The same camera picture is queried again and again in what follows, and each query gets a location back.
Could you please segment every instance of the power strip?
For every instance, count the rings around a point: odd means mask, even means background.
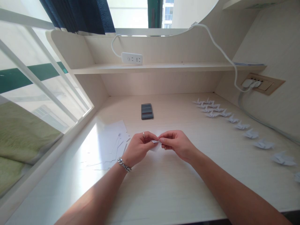
[[[123,63],[135,64],[135,65],[143,64],[143,55],[141,55],[141,54],[122,52],[121,57],[122,57]]]

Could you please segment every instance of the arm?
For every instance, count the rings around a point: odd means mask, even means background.
[[[124,164],[133,167],[142,161],[148,150],[157,145],[151,140],[158,140],[158,137],[150,132],[145,132],[145,138],[143,133],[135,134],[121,157]],[[104,224],[126,174],[126,170],[116,163],[62,215],[55,225]]]
[[[199,151],[182,131],[167,131],[159,138],[162,148],[174,150],[192,165],[232,224],[291,224],[267,201]]]

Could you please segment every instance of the electrical socket panel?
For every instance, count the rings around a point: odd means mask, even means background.
[[[121,56],[122,56],[123,63],[135,64],[135,65],[143,64],[143,55],[141,55],[141,54],[122,52]]]
[[[261,81],[261,85],[259,87],[253,88],[253,90],[263,93],[265,95],[271,95],[277,88],[279,88],[285,82],[284,80],[266,77],[254,73],[249,73],[245,80],[247,79]]]

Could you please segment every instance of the white desk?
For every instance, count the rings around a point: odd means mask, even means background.
[[[261,138],[276,143],[274,150],[259,150],[223,117],[205,116],[192,101],[210,97],[243,123],[251,124]],[[154,120],[141,120],[141,104],[151,103]],[[269,157],[283,150],[300,164],[300,148],[281,135],[253,121],[236,106],[214,93],[110,97],[97,114],[109,124],[123,119],[135,133],[181,129],[197,148],[228,173],[250,187],[279,211],[300,209],[300,184],[294,182],[297,167],[285,167]],[[105,171],[81,166],[81,143],[94,127],[82,131],[45,177],[24,200],[6,225],[53,225],[56,220]],[[180,224],[225,218],[202,179],[172,151],[149,152],[129,173],[117,196],[108,224]]]

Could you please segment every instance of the silver chain bracelet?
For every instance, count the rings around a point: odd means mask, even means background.
[[[124,164],[124,162],[123,162],[123,160],[121,159],[121,157],[118,158],[118,163],[119,163],[121,166],[123,166],[127,172],[130,172],[130,171],[131,171],[131,168],[128,167],[128,166],[126,166],[126,165]]]

